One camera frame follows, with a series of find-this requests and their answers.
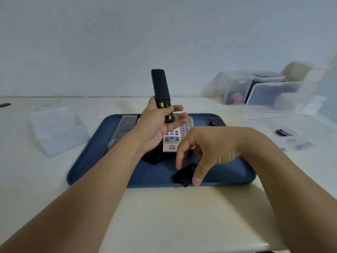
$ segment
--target blue tray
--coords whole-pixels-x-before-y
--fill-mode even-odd
[[[74,184],[90,170],[106,153],[107,145],[117,128],[123,114],[110,115],[103,120],[67,175],[67,183]],[[194,126],[209,126],[209,118],[215,114],[189,114]],[[199,163],[194,153],[188,157],[188,164]],[[177,172],[175,158],[167,158],[159,164],[152,165],[144,160],[137,164],[128,187],[180,187],[172,180]],[[247,184],[253,182],[256,174],[251,166],[242,158],[226,164],[215,165],[207,173],[202,186]]]

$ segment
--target white table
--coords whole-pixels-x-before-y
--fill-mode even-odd
[[[179,97],[189,113],[214,113],[227,125],[243,120],[217,98]],[[34,141],[29,115],[69,107],[92,136],[111,114],[141,113],[148,98],[0,98],[0,243],[68,188],[66,174],[85,145],[55,157]],[[289,153],[291,159],[334,197],[337,169],[331,142]],[[257,178],[240,187],[127,189],[100,252],[253,252],[285,246]]]

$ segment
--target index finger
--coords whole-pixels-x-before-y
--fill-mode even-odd
[[[177,148],[176,155],[176,169],[180,170],[183,167],[185,153],[196,145],[196,140],[194,139],[194,133],[190,131],[186,137],[181,141]]]

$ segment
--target white remote control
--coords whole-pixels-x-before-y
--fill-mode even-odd
[[[189,130],[193,127],[192,117],[188,117],[187,123],[181,125],[173,131],[165,134],[163,139],[163,152],[164,153],[175,153],[177,152],[177,147],[180,142],[186,137]]]

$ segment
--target pink ball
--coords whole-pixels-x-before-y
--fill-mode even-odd
[[[242,95],[241,95],[241,93],[235,92],[235,93],[232,95],[232,99],[233,99],[233,102],[234,102],[235,104],[239,104],[239,103],[242,101]]]

